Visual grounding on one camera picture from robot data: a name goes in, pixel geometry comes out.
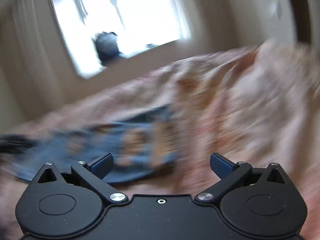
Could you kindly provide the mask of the blue orange patterned pants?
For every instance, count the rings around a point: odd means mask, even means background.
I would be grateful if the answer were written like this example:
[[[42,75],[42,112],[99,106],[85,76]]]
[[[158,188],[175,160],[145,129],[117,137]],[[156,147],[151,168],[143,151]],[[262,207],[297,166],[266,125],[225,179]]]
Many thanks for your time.
[[[4,168],[26,182],[46,162],[68,168],[77,161],[89,163],[111,153],[114,166],[103,180],[109,184],[129,183],[171,167],[179,155],[167,106],[109,124],[50,132],[31,142],[30,148],[16,152],[13,157],[6,156],[9,163]]]

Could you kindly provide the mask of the pink floral bed sheet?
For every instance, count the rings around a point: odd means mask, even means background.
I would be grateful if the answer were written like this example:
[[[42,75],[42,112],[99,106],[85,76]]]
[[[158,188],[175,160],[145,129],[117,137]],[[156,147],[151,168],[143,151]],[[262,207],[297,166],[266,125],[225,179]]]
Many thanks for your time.
[[[302,236],[319,239],[319,53],[304,44],[267,41],[177,61],[12,132],[47,139],[94,125],[101,137],[113,121],[163,105],[173,120],[156,123],[152,166],[177,150],[176,167],[116,188],[128,195],[196,194],[217,182],[209,168],[213,152],[255,167],[277,162],[307,204]]]

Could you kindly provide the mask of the beige curtain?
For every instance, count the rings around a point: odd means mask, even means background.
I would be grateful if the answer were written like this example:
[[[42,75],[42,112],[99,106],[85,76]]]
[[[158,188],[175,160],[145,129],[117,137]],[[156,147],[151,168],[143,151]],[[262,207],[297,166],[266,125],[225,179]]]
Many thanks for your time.
[[[1,67],[18,105],[29,119],[63,105],[35,0],[1,0]]]

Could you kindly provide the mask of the dark blue backpack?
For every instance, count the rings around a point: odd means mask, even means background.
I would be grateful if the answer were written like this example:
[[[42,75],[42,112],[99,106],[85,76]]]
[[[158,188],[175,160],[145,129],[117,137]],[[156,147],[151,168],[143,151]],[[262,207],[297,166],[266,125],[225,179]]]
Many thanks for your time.
[[[119,51],[117,40],[116,33],[104,31],[92,39],[102,66],[106,67],[110,62],[124,58]]]

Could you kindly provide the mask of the small blue box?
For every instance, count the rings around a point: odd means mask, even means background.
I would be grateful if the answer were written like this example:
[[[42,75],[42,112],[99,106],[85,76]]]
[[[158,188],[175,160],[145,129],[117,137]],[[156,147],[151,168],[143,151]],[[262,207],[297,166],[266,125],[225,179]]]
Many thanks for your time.
[[[150,43],[150,44],[146,45],[146,48],[149,48],[149,49],[155,48],[155,47],[157,47],[157,46],[155,44],[153,44],[153,43]]]

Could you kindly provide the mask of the white window frame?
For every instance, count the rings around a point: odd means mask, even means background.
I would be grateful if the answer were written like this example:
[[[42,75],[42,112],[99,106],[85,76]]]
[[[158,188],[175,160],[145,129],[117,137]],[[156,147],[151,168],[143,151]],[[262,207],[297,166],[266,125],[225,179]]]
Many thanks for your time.
[[[190,30],[181,0],[52,0],[55,17],[76,73],[96,76],[102,66],[93,38],[99,33],[118,35],[123,59],[188,39]]]

